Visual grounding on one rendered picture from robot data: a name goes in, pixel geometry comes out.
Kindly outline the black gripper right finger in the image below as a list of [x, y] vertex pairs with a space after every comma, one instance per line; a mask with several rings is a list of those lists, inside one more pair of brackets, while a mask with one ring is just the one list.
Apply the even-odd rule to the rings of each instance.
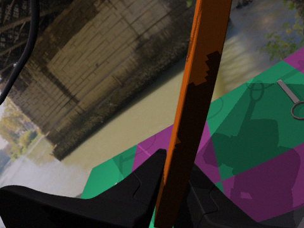
[[193, 163], [173, 228], [289, 228], [256, 222]]

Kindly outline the grey loop with orange handle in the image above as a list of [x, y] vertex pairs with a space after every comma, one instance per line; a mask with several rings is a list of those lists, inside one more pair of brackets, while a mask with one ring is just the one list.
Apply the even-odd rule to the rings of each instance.
[[177, 112], [155, 205], [156, 228], [172, 228], [198, 154], [215, 90], [232, 0], [197, 0]]

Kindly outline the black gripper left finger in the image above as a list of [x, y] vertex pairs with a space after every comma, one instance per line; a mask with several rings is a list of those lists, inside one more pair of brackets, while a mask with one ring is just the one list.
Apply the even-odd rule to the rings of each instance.
[[0, 216], [5, 228], [149, 228], [165, 160], [167, 150], [158, 149], [121, 182], [88, 199], [0, 187]]

